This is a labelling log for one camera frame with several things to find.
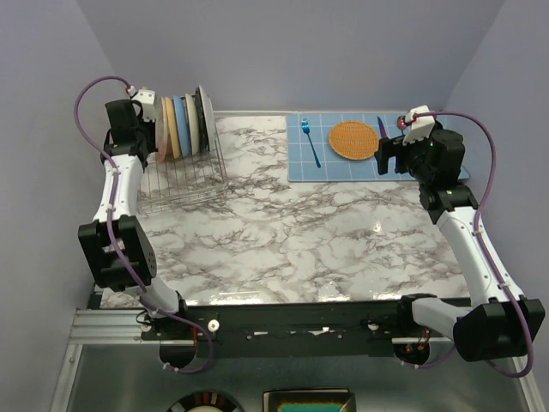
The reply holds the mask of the light blue plate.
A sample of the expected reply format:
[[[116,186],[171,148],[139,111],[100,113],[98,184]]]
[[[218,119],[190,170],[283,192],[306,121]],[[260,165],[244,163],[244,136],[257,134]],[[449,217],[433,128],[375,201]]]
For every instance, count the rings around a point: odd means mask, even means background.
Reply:
[[[186,157],[191,154],[191,142],[190,142],[190,132],[187,119],[186,105],[184,100],[174,95],[173,105],[175,110],[176,122],[178,127],[178,139],[179,146],[181,150],[181,155]]]

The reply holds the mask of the yellow and cream plate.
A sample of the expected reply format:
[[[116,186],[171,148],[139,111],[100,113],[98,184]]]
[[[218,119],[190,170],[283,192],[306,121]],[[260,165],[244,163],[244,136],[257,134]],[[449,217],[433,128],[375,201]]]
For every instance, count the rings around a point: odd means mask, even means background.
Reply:
[[[166,158],[167,159],[173,159],[172,157],[172,143],[171,143],[171,133],[170,133],[170,125],[168,121],[168,114],[171,111],[170,110],[170,103],[168,102],[169,97],[164,97],[164,114],[166,116],[165,121],[165,132],[166,132]]]

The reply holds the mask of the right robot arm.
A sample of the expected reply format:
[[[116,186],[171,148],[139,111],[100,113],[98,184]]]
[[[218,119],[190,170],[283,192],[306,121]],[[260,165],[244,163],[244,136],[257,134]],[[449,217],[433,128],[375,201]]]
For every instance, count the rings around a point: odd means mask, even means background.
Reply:
[[[466,280],[469,308],[452,306],[431,294],[401,298],[395,327],[414,336],[424,327],[451,339],[465,361],[532,355],[545,317],[537,299],[527,299],[512,281],[480,219],[481,207],[459,180],[465,146],[460,134],[441,128],[418,142],[384,137],[375,154],[379,173],[395,160],[397,173],[419,182],[419,199],[446,238]]]

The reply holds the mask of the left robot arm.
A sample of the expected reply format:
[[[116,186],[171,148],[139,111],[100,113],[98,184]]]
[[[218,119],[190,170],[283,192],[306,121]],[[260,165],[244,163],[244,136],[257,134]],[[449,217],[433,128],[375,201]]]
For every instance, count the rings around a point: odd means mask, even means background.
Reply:
[[[157,275],[154,249],[137,213],[138,192],[157,150],[155,122],[144,119],[136,99],[106,103],[110,128],[100,150],[105,183],[100,206],[88,224],[78,228],[78,239],[95,283],[101,288],[137,298],[160,328],[172,339],[184,337],[189,316],[181,312],[184,300]]]

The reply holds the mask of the pink and cream plate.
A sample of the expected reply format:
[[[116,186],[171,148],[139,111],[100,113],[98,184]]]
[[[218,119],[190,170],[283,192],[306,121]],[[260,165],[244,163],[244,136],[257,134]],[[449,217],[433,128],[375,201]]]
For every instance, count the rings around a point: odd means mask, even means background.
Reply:
[[[155,145],[156,145],[156,161],[163,162],[166,158],[167,151],[167,130],[166,130],[166,113],[165,101],[163,97],[159,97],[156,106],[156,121],[155,121]]]

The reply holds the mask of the orange yellow plate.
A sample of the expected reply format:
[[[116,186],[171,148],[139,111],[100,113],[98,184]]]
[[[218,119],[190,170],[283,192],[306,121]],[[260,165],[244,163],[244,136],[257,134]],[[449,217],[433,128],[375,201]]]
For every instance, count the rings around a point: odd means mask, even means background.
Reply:
[[[170,133],[171,133],[171,143],[172,143],[172,157],[174,160],[181,157],[181,147],[179,142],[179,135],[178,135],[178,124],[177,124],[177,116],[175,113],[175,103],[173,101],[173,98],[169,98],[168,102],[170,103],[170,112],[168,114],[168,121],[170,125]]]

